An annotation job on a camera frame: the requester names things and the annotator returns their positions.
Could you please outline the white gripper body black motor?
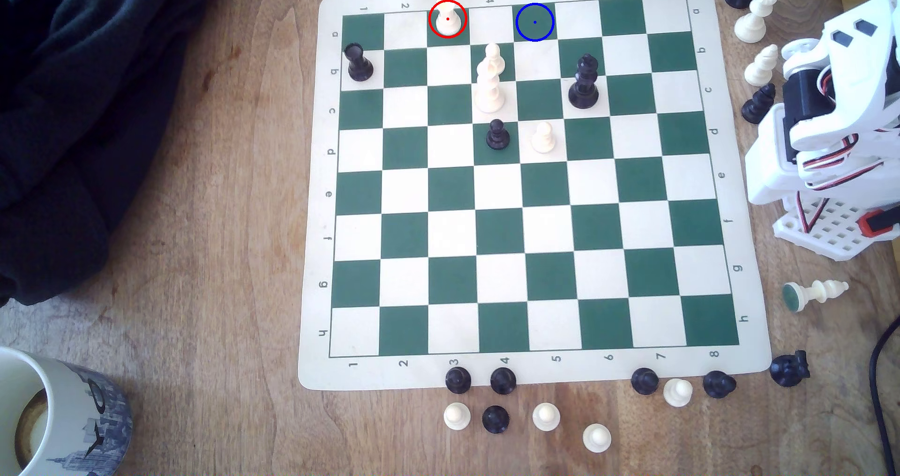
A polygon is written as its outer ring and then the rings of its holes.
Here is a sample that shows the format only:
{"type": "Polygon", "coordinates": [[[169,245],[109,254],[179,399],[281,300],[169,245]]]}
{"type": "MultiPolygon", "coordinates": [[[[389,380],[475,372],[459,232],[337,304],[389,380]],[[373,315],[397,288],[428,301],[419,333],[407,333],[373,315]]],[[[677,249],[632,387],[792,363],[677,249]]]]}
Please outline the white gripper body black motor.
{"type": "Polygon", "coordinates": [[[835,108],[831,78],[829,66],[801,68],[786,76],[783,123],[796,124],[831,113],[835,108]]]}

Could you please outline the robot gripper finger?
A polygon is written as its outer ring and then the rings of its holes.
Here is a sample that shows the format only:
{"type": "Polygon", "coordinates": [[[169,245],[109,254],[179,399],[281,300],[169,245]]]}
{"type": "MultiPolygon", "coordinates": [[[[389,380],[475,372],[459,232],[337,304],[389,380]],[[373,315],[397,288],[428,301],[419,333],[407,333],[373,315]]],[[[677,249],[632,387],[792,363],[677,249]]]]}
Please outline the robot gripper finger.
{"type": "Polygon", "coordinates": [[[894,37],[895,8],[896,0],[869,0],[825,22],[832,67],[883,69],[894,37]]]}

